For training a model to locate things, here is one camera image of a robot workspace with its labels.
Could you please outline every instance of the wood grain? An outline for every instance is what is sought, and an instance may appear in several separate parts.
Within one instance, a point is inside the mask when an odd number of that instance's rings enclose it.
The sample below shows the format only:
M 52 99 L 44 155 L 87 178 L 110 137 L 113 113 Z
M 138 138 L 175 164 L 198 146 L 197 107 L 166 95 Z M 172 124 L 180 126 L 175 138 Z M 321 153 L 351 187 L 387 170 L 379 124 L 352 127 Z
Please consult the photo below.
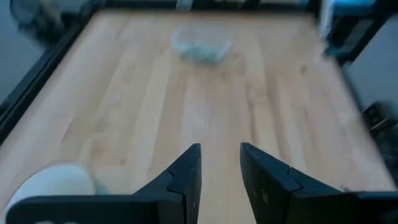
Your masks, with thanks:
M 181 60 L 170 35 L 225 26 L 217 67 Z M 247 141 L 338 189 L 394 185 L 312 18 L 106 11 L 94 15 L 0 148 L 0 207 L 32 173 L 86 164 L 132 194 L 202 144 L 199 223 L 254 223 L 239 166 Z

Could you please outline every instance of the clear plastic container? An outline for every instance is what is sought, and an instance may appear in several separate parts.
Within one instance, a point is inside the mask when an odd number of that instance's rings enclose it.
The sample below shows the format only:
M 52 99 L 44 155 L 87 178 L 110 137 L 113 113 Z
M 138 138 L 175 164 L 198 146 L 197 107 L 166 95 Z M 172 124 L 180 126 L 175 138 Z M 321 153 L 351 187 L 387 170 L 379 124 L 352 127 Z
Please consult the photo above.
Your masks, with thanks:
M 192 62 L 218 64 L 231 47 L 231 36 L 221 26 L 191 24 L 173 34 L 172 45 L 181 57 Z

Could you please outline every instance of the wooden table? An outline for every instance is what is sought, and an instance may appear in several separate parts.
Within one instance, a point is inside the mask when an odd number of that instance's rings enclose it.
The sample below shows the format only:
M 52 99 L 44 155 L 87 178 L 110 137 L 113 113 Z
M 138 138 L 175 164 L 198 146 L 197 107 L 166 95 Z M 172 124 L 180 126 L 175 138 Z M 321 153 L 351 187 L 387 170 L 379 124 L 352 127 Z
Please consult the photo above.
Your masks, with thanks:
M 209 22 L 233 36 L 218 67 L 181 60 L 170 35 Z M 247 141 L 337 189 L 393 190 L 311 17 L 99 12 L 0 148 L 0 207 L 40 168 L 86 164 L 132 194 L 202 145 L 199 223 L 254 223 Z

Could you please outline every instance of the wooden tabletop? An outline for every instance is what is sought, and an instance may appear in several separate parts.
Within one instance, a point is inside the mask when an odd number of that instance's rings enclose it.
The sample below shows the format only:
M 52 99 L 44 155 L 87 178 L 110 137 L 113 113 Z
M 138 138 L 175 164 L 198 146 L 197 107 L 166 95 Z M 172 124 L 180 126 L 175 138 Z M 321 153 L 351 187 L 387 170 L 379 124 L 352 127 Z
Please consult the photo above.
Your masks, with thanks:
M 183 24 L 226 27 L 217 67 L 181 60 Z M 239 144 L 250 142 L 337 189 L 393 190 L 311 17 L 106 11 L 94 15 L 0 148 L 0 207 L 31 174 L 86 164 L 132 194 L 202 145 L 199 223 L 255 223 Z

